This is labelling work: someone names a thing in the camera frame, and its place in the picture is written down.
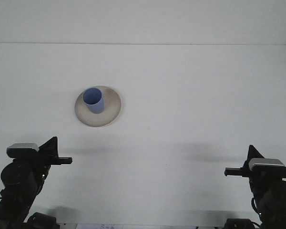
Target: blue cup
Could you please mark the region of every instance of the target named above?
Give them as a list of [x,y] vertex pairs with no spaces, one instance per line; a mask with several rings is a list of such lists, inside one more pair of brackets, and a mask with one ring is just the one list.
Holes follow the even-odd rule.
[[86,104],[87,108],[95,113],[99,114],[104,110],[104,98],[100,89],[96,87],[88,88],[82,94],[82,100]]

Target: beige plate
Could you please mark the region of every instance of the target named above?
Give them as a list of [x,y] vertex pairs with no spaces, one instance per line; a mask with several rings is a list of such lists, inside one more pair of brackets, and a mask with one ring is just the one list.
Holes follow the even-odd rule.
[[121,99],[115,90],[105,87],[96,86],[100,89],[104,97],[104,110],[100,114],[92,113],[82,100],[83,92],[78,96],[75,103],[75,113],[78,119],[89,126],[104,126],[111,123],[119,114],[121,109]]

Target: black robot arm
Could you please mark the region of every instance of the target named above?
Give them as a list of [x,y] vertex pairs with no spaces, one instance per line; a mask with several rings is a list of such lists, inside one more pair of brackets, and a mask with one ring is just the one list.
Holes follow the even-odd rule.
[[7,165],[1,180],[0,229],[22,229],[23,221],[41,192],[51,165],[71,164],[71,157],[58,157],[57,137],[45,144],[13,144],[7,148],[13,162]]

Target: white table surface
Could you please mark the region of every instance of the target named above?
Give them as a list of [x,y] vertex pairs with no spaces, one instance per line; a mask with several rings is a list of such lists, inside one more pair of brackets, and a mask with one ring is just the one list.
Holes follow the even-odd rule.
[[[82,124],[77,96],[105,85],[117,120]],[[13,143],[58,136],[30,214],[64,223],[217,226],[251,218],[241,167],[253,144],[286,164],[286,45],[0,44],[0,172]]]

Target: white wall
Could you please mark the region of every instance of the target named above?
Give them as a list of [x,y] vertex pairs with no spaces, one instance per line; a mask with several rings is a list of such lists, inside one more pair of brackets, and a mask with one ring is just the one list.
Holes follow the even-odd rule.
[[[286,45],[14,43],[286,43],[286,1],[238,2],[239,13],[233,2],[0,1],[0,172],[11,162],[7,146],[54,135],[60,156],[74,159],[51,168],[31,214],[69,223],[258,221],[248,180],[224,169],[242,166],[249,144],[286,164]],[[209,21],[195,20],[196,4]],[[122,98],[106,127],[74,113],[94,85]]]
[[0,42],[286,44],[286,0],[0,1]]

